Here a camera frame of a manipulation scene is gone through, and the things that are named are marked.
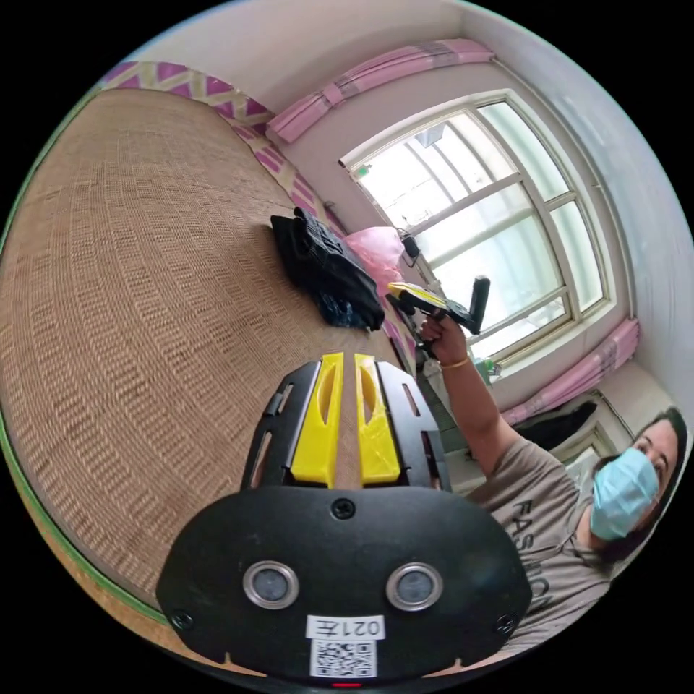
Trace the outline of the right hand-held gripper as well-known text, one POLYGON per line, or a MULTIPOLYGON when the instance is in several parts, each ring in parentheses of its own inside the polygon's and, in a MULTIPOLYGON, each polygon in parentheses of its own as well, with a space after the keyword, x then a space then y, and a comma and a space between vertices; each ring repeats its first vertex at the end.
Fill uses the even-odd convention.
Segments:
POLYGON ((472 335, 481 332, 483 295, 473 294, 469 308, 458 302, 443 299, 417 285, 405 282, 388 284, 387 299, 401 314, 413 319, 417 312, 426 316, 449 316, 472 335))

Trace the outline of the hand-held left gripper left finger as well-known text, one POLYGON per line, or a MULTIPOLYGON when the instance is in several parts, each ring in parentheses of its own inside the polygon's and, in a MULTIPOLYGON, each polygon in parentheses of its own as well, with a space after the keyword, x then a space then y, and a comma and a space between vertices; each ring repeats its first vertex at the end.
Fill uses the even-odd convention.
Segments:
POLYGON ((299 484, 335 486, 343 371, 341 352, 325 354, 317 365, 291 461, 291 474, 299 484))

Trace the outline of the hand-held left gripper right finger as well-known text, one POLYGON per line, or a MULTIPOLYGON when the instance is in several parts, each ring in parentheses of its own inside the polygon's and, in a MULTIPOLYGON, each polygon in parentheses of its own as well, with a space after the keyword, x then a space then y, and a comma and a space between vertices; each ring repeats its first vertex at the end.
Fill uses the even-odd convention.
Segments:
POLYGON ((400 476, 400 463, 373 356, 355 355, 355 378, 361 483, 394 485, 400 476))

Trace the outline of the person's right hand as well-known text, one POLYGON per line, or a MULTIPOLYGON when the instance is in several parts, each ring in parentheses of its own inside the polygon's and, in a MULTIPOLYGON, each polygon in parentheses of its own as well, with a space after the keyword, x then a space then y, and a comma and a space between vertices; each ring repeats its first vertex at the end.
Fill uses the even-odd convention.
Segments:
POLYGON ((421 336, 443 369, 458 368, 468 362, 466 337, 451 317, 428 316, 422 323, 421 336))

